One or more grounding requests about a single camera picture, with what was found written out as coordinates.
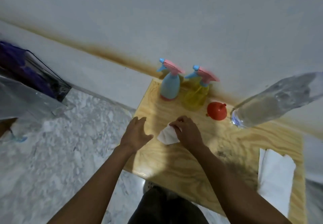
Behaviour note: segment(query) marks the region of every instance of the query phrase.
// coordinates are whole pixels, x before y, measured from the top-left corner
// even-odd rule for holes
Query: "dark trousers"
[[[157,186],[147,191],[128,224],[208,224],[201,210],[183,198],[167,200]]]

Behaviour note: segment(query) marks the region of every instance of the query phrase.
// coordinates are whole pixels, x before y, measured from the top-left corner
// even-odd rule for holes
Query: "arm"
[[[232,224],[290,224],[283,214],[248,187],[204,145],[199,129],[190,118],[181,116],[170,125],[174,127],[183,146],[202,166],[222,209]]]
[[[146,118],[131,120],[120,145],[90,180],[60,209],[48,224],[101,223],[119,175],[129,157],[150,141],[153,135],[146,135]]]

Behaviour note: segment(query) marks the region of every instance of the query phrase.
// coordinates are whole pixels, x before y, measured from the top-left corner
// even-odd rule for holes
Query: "marble floor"
[[[134,110],[72,89],[68,111],[42,124],[19,121],[0,141],[0,220],[46,223],[118,145]],[[127,223],[144,180],[123,171],[102,223]],[[209,223],[228,220],[201,207]]]

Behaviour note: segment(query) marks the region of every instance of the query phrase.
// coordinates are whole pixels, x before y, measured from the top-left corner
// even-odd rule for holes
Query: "pink spray nozzle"
[[[159,61],[163,64],[160,69],[157,70],[157,72],[162,71],[163,69],[168,69],[172,75],[177,75],[181,73],[185,73],[183,69],[178,67],[176,64],[174,64],[172,61],[167,59],[159,59]]]
[[[204,87],[208,86],[210,81],[220,81],[220,79],[217,76],[215,76],[212,72],[206,70],[205,68],[202,68],[198,65],[194,65],[193,69],[195,70],[195,72],[191,73],[190,75],[186,76],[185,78],[189,79],[189,78],[193,78],[196,76],[200,76],[200,77],[202,77],[200,84]]]

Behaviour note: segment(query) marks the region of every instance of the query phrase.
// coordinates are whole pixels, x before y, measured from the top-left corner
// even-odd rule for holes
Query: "wood grain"
[[[198,112],[181,106],[185,90],[179,97],[166,102],[159,97],[160,82],[153,80],[144,95],[135,116],[146,116],[145,132],[154,139],[132,156],[125,170],[164,186],[180,196],[196,202],[217,213],[224,212],[211,185],[196,159],[180,144],[164,145],[156,137],[166,125],[180,115],[187,115],[197,124],[203,141],[212,153],[224,161],[249,186],[257,189],[259,148],[273,149],[288,154],[297,165],[290,199],[289,219],[293,223],[306,223],[305,178],[302,136],[274,122],[248,129],[239,129],[230,122],[232,106],[227,106],[228,116],[215,121],[206,116],[207,101]]]

